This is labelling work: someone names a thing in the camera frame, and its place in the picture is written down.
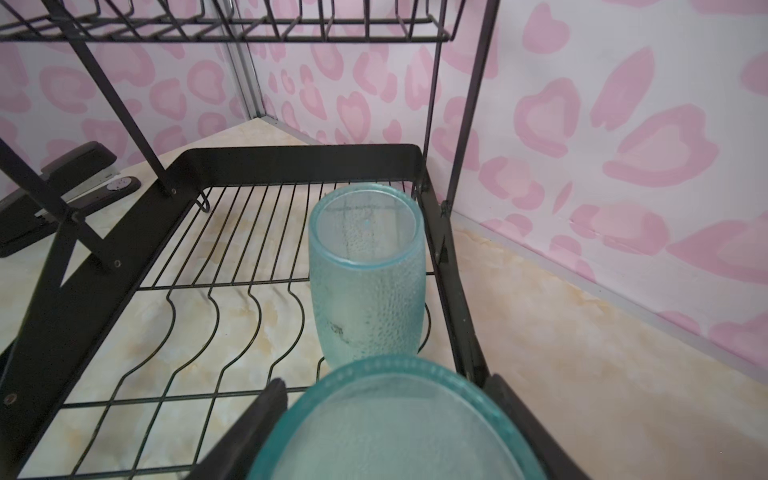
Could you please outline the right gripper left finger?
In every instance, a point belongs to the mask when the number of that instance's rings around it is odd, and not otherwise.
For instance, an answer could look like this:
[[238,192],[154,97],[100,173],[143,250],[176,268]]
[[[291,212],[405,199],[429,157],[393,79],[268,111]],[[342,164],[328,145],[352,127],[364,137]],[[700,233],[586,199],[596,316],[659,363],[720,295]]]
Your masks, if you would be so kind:
[[285,382],[272,380],[186,480],[245,479],[287,409]]

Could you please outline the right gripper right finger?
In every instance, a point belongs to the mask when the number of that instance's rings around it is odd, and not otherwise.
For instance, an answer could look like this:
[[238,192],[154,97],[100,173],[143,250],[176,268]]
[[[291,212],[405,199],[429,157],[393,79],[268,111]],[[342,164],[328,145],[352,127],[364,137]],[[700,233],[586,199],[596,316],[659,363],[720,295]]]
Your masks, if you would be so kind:
[[489,377],[483,390],[523,435],[548,479],[590,479],[500,375]]

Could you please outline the teal frosted tumbler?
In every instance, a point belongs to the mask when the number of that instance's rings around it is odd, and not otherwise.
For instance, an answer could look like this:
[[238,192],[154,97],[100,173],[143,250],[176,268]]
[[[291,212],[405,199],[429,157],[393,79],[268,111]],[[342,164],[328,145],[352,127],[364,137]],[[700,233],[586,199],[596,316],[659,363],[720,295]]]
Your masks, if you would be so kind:
[[280,418],[251,479],[543,479],[518,428],[480,388],[431,361],[339,367]]
[[390,186],[352,184],[322,197],[308,228],[313,314],[328,367],[416,354],[426,314],[418,204]]

